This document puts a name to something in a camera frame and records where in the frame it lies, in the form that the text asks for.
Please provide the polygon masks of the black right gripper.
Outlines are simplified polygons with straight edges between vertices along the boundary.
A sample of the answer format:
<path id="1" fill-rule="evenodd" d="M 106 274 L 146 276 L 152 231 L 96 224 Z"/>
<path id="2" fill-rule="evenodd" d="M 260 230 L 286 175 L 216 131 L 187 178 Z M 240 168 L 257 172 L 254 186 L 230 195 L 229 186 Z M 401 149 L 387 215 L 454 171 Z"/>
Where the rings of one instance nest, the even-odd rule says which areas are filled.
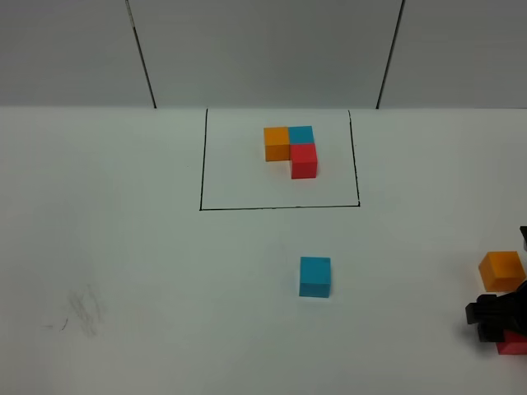
<path id="1" fill-rule="evenodd" d="M 504 342 L 505 332 L 526 335 L 526 281 L 506 295 L 480 295 L 465 307 L 467 324 L 476 324 L 480 342 Z"/>

